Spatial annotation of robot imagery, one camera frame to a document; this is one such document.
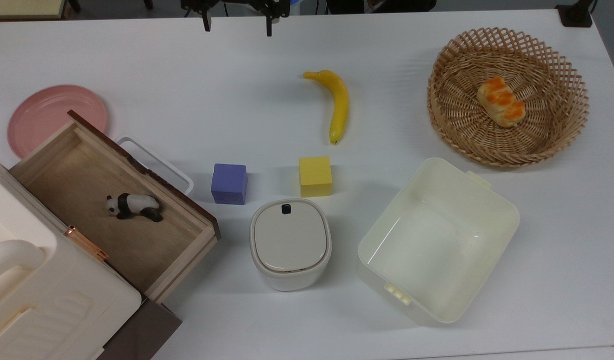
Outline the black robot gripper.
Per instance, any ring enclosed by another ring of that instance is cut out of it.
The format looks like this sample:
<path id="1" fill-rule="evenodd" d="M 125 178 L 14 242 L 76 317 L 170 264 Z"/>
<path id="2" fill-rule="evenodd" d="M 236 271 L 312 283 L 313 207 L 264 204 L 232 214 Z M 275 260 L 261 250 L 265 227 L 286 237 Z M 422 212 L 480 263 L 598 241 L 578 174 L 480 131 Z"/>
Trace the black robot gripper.
<path id="1" fill-rule="evenodd" d="M 273 19 L 289 16 L 290 0 L 182 0 L 181 7 L 202 17 L 206 32 L 211 31 L 210 10 L 218 3 L 233 3 L 252 8 L 266 17 L 266 36 L 272 36 Z"/>

